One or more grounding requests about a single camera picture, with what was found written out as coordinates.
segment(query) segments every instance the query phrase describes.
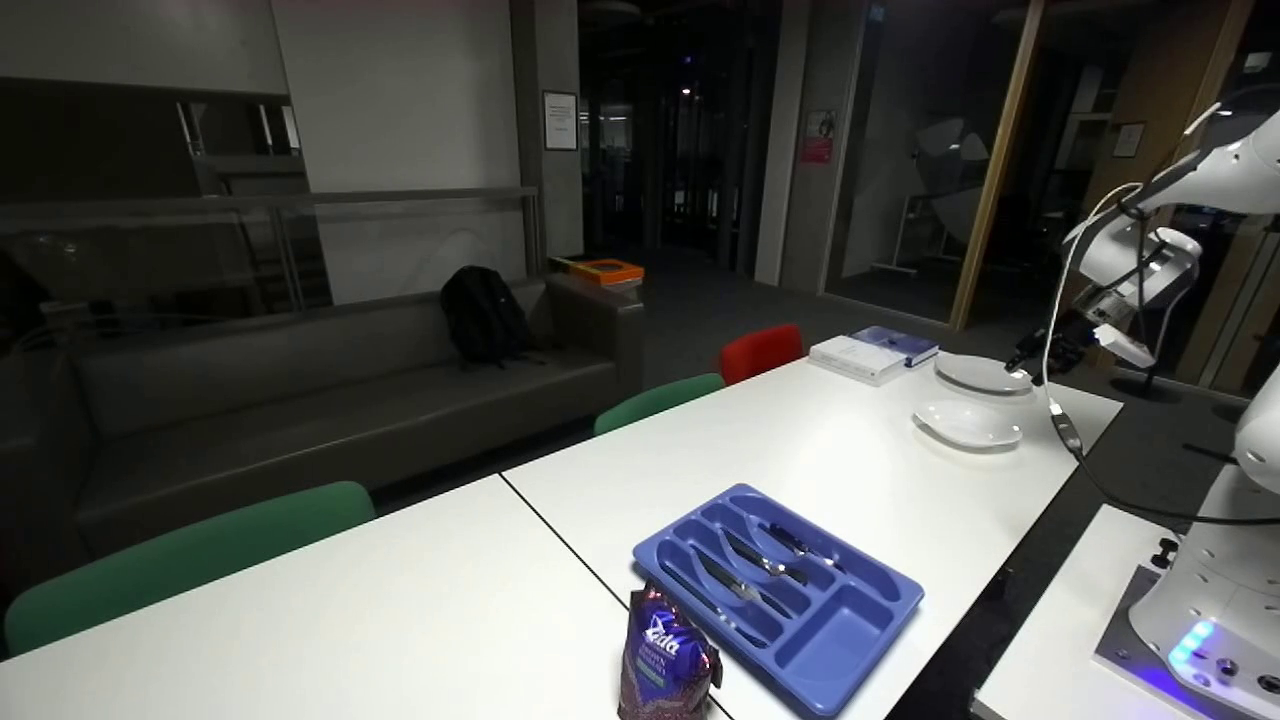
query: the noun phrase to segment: gray sofa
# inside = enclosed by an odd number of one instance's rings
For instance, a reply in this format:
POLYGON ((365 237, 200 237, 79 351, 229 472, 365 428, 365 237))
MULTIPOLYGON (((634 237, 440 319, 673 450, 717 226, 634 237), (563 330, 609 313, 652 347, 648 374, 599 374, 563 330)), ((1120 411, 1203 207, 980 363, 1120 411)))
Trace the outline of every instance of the gray sofa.
POLYGON ((539 351, 500 368, 457 358, 437 295, 9 358, 9 587, 287 488, 413 479, 642 388, 642 300, 573 276, 516 295, 539 351))

